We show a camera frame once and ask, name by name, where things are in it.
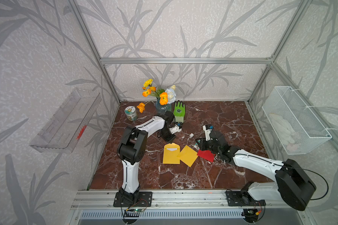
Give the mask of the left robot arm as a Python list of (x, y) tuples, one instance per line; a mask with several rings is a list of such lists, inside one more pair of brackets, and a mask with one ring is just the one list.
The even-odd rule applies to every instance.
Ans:
[(117, 147), (117, 155), (122, 160), (124, 181), (119, 192), (124, 196), (137, 198), (139, 196), (139, 163), (144, 157), (147, 139), (158, 133), (158, 136), (168, 143), (176, 137), (170, 130), (174, 121), (173, 112), (157, 114), (149, 121), (137, 125), (127, 126)]

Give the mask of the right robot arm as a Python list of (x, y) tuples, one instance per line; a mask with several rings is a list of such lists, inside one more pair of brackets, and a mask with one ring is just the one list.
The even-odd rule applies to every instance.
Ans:
[(284, 202), (304, 211), (316, 191), (316, 185), (300, 165), (291, 159), (273, 160), (230, 146), (219, 131), (207, 130), (205, 137), (195, 140), (201, 151), (209, 151), (224, 163), (249, 169), (271, 182), (248, 182), (240, 191), (226, 191), (229, 206), (257, 206), (265, 201)]

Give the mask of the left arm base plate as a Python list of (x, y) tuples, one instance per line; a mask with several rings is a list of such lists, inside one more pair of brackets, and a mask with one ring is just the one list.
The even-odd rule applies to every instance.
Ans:
[(153, 192), (136, 191), (135, 193), (117, 192), (114, 198), (114, 207), (150, 207)]

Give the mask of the red envelope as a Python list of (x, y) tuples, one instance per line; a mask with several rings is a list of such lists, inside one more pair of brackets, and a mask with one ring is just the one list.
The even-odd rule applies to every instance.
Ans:
[(215, 155), (209, 150), (206, 150), (206, 151), (198, 150), (197, 156), (209, 162), (214, 162), (214, 159), (215, 159)]

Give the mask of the yellow envelope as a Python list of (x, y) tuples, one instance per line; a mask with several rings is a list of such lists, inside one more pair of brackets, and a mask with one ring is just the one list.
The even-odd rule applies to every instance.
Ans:
[(177, 155), (177, 158), (179, 158), (180, 161), (184, 162), (189, 167), (193, 165), (197, 157), (198, 157), (197, 152), (187, 145)]
[(180, 159), (177, 157), (179, 153), (180, 146), (178, 144), (166, 144), (163, 152), (163, 164), (179, 165)]

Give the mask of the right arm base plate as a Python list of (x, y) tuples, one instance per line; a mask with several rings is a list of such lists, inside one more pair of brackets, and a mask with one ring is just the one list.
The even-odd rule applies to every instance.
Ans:
[(264, 200), (254, 200), (247, 192), (226, 190), (226, 200), (228, 206), (236, 207), (264, 207), (266, 202)]

